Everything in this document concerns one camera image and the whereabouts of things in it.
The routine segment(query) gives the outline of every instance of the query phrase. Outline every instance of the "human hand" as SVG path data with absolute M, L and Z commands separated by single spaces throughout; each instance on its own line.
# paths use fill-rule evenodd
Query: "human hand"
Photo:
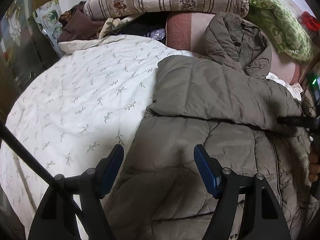
M 309 180 L 311 182 L 315 182 L 318 180 L 318 177 L 320 176 L 320 164 L 318 164 L 319 161 L 319 152 L 315 151 L 315 148 L 313 144 L 311 143 L 311 149 L 310 149 L 310 155 L 309 155 Z

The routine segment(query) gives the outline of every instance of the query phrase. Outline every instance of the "metal screw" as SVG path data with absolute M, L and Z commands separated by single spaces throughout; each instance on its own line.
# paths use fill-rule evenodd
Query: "metal screw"
M 257 173 L 256 177 L 257 177 L 257 179 L 263 179 L 264 178 L 264 176 L 261 173 Z
M 55 180 L 60 180 L 62 179 L 62 174 L 57 174 L 56 176 L 54 176 Z
M 89 168 L 87 169 L 87 174 L 94 174 L 96 172 L 95 168 Z
M 230 170 L 229 168 L 223 168 L 223 169 L 222 169 L 222 172 L 223 172 L 224 174 L 230 174 L 230 173 L 231 173 L 231 170 Z

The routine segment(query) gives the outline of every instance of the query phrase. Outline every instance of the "finger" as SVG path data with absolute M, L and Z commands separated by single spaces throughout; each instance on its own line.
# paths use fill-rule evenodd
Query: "finger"
M 320 173 L 320 164 L 309 164 L 309 172 L 313 174 Z
M 312 174 L 312 173 L 309 173 L 309 180 L 310 182 L 315 182 L 318 180 L 318 175 L 317 174 Z
M 309 154 L 310 163 L 316 164 L 316 163 L 318 163 L 318 160 L 319 160 L 319 155 L 311 150 L 311 152 Z

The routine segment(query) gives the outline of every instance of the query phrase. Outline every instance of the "brown cloth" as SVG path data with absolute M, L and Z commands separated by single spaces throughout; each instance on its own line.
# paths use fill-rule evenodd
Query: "brown cloth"
M 80 2 L 59 17 L 63 30 L 58 38 L 58 43 L 97 38 L 97 31 L 102 29 L 104 21 L 93 21 L 85 15 L 83 13 L 84 4 L 84 1 Z

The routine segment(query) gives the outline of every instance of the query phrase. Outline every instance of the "pink cushion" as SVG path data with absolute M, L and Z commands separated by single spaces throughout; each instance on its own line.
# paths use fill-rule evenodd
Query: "pink cushion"
M 198 12 L 170 13 L 166 26 L 167 46 L 177 50 L 189 50 L 207 55 L 203 43 L 203 33 L 213 16 L 214 14 Z M 271 49 L 270 72 L 289 84 L 298 82 L 300 75 L 299 62 L 284 52 L 277 54 L 276 48 L 272 44 Z

